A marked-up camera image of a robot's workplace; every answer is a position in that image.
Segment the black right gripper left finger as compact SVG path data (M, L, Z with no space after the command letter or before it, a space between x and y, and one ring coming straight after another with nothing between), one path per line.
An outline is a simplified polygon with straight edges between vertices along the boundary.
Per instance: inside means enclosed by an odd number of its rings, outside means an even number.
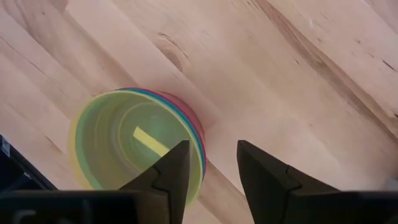
M190 141L183 140L120 190L131 194L122 224L182 224L190 180Z

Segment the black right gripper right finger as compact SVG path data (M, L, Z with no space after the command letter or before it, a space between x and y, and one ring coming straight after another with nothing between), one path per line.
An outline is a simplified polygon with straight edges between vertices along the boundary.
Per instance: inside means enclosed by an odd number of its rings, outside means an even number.
M282 162L246 140L237 145L239 176L255 224L301 224L307 212L295 212L290 203L298 194L335 193L339 190Z

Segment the stack of colourful nested cups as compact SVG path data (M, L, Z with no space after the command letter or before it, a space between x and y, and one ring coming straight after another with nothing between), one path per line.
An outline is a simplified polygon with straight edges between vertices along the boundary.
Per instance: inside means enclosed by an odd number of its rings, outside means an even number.
M187 203L194 202L206 172L206 152L189 119L156 91L121 88L94 97L76 117L75 150L94 190L116 190L161 157L134 138L139 127L170 150L190 141Z

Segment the yellow label strip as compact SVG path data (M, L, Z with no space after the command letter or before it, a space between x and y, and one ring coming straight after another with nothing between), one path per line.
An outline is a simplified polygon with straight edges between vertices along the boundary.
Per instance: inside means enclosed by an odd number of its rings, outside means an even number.
M133 136L160 157L166 155L170 151L168 147L164 146L161 142L158 142L158 140L154 139L139 127L134 130Z

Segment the yellow plastic bowl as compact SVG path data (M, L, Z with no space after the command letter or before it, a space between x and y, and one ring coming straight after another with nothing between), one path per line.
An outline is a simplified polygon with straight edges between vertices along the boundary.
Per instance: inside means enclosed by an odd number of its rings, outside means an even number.
M78 162L78 158L75 150L75 133L76 133L77 119L71 120L70 129L68 132L68 153L70 156L70 160L73 166L73 172L75 174L77 182L85 189L85 190L93 190L90 183L87 181L84 173L81 170L81 167Z

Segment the black equipment box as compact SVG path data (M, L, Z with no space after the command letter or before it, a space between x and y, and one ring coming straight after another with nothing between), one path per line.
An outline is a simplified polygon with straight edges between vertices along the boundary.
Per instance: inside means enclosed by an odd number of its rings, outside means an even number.
M13 190L57 190L57 188L0 135L0 194Z

